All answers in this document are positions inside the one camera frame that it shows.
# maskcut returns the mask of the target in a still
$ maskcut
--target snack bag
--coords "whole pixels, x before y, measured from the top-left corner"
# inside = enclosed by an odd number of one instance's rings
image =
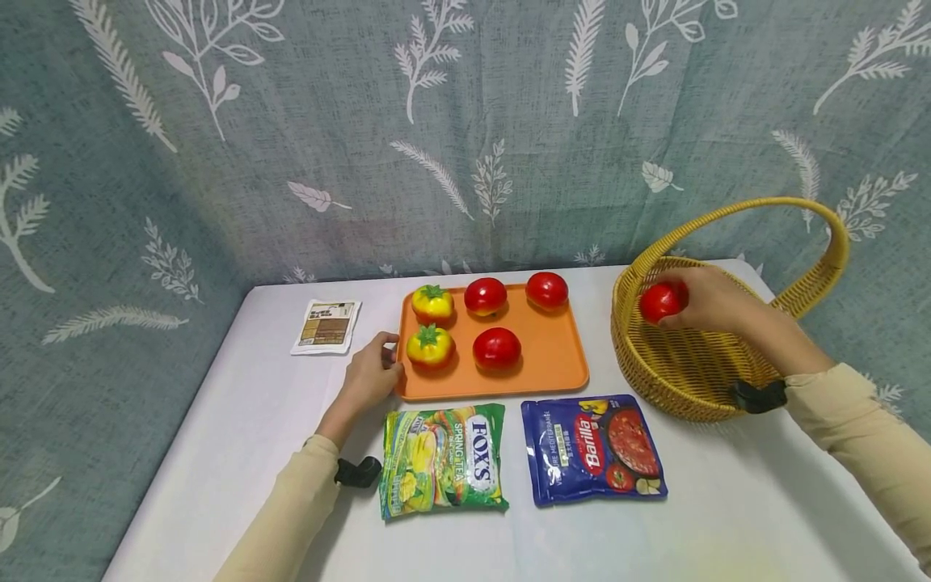
[[[382,519],[437,508],[507,509],[498,475],[504,415],[501,404],[388,413]]]
[[[667,496],[653,438],[632,396],[527,400],[520,412],[538,507],[592,495]]]

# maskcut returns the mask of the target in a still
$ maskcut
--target yellow basket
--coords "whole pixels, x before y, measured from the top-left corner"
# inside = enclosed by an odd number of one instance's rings
[[[756,198],[696,218],[650,245],[617,278],[611,306],[614,352],[630,385],[660,410],[693,422],[725,420],[743,413],[728,392],[734,380],[741,378],[753,386],[766,386],[779,377],[755,349],[735,335],[697,330],[660,331],[643,321],[638,308],[641,294],[654,283],[658,273],[703,264],[664,256],[682,238],[741,210],[779,205],[810,210],[830,227],[830,244],[821,259],[770,304],[800,318],[840,278],[850,247],[837,215],[803,198]],[[756,296],[743,282],[736,278],[734,281]]]

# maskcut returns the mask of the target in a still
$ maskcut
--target tomato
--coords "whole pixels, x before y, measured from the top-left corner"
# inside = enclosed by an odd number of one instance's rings
[[[411,297],[411,307],[417,320],[424,325],[442,325],[449,322],[455,309],[452,295],[440,285],[424,285],[418,288]]]
[[[511,330],[491,328],[475,338],[472,356],[482,370],[507,370],[520,360],[520,340]]]
[[[546,311],[559,309],[569,301],[569,286],[556,273],[534,273],[527,280],[527,299]]]
[[[408,358],[421,368],[439,370],[446,367],[456,353],[456,343],[450,334],[436,323],[420,326],[420,331],[407,343]]]
[[[507,289],[494,277],[482,277],[465,288],[465,308],[477,316],[485,317],[507,303]]]
[[[689,304],[689,290],[682,283],[656,283],[641,295],[643,319],[653,325],[667,316],[674,316]]]

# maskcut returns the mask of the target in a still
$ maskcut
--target human hand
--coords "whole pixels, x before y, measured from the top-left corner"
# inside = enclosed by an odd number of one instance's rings
[[[779,314],[737,286],[717,267],[670,269],[662,272],[658,281],[681,282],[689,291],[688,305],[680,313],[660,319],[659,327],[664,330],[695,328],[743,335],[761,319]]]

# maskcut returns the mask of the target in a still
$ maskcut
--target red tomato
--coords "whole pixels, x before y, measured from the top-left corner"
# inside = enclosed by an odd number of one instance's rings
[[[641,315],[653,325],[673,316],[689,304],[689,290],[682,283],[656,283],[641,295]]]
[[[527,280],[527,298],[537,307],[552,311],[569,301],[569,286],[556,273],[534,273]]]
[[[511,330],[491,328],[475,338],[472,356],[482,370],[507,370],[520,359],[520,340]]]
[[[482,277],[465,288],[465,308],[477,316],[489,316],[507,303],[507,289],[494,277]]]

